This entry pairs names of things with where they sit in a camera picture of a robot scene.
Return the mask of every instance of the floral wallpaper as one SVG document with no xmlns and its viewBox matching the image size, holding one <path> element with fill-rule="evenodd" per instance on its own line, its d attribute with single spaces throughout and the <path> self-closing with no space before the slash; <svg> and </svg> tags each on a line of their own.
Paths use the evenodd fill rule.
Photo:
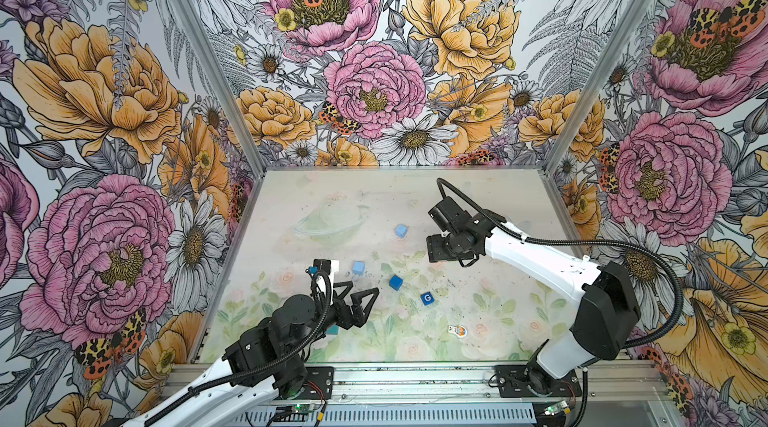
<svg viewBox="0 0 768 427">
<path fill-rule="evenodd" d="M 99 426 L 192 360 L 254 175 L 165 0 L 0 11 L 0 409 Z"/>
<path fill-rule="evenodd" d="M 552 169 L 582 238 L 644 245 L 677 273 L 683 316 L 632 354 L 696 427 L 768 425 L 766 6 L 656 0 L 605 79 L 596 151 L 577 138 Z M 667 319 L 670 280 L 645 256 L 592 255 L 629 269 L 635 336 Z"/>
<path fill-rule="evenodd" d="M 627 3 L 194 0 L 273 166 L 542 164 Z"/>
</svg>

